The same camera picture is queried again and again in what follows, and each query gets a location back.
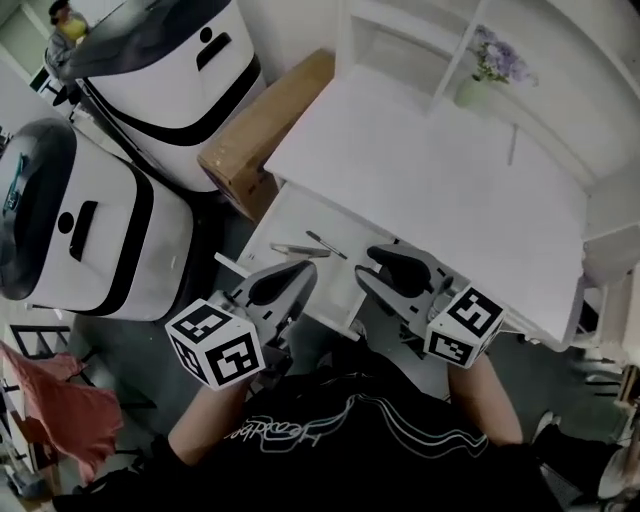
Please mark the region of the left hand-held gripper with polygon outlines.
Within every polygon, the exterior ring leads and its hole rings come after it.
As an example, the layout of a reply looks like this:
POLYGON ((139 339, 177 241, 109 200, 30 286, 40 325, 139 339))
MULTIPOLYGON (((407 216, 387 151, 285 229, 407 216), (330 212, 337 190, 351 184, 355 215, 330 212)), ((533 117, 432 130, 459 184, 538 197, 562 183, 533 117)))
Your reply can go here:
POLYGON ((275 385, 292 365, 282 333, 317 277, 310 261, 285 262, 251 274, 231 293, 195 301, 165 324, 179 362, 213 390, 248 378, 275 385))

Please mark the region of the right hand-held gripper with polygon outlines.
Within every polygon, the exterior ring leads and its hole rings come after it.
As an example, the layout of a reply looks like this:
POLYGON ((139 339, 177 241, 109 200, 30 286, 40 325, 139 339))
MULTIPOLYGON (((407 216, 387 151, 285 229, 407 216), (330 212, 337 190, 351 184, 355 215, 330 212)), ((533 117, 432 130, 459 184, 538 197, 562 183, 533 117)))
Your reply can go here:
POLYGON ((357 284, 386 314, 406 320, 421 353, 468 369, 498 334, 505 306, 431 254, 386 244, 367 255, 381 268, 357 265, 357 284))

